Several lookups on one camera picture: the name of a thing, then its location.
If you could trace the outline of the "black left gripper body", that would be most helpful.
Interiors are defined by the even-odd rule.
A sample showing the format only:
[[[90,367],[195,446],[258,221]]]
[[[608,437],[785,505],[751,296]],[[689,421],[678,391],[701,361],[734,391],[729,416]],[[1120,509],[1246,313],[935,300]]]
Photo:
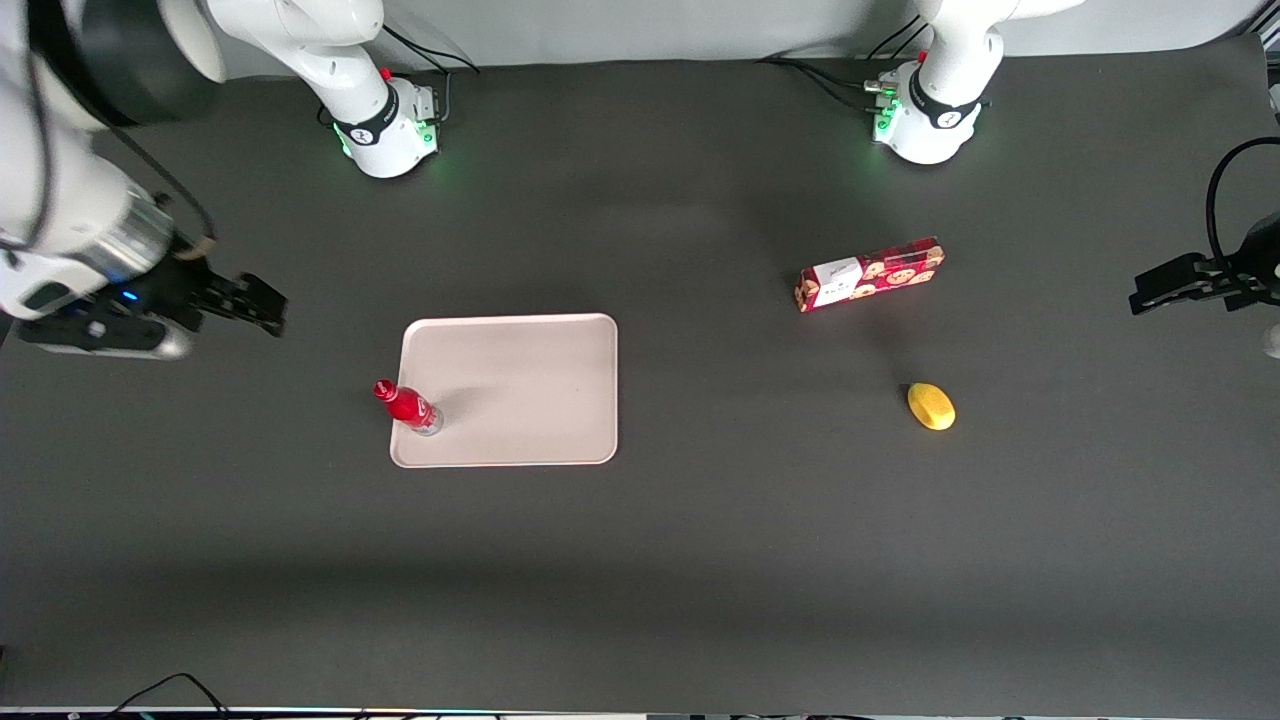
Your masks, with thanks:
[[[1279,214],[1256,222],[1235,251],[1235,273],[1279,300]]]

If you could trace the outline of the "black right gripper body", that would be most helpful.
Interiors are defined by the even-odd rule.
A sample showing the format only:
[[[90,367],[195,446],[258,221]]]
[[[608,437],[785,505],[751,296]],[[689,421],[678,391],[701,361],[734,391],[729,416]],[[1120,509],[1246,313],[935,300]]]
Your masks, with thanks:
[[[93,295],[86,332],[105,332],[110,316],[157,314],[170,320],[196,313],[195,302],[212,279],[209,261],[196,255],[197,246],[186,234],[173,234],[166,254],[151,270],[136,278],[113,279]]]

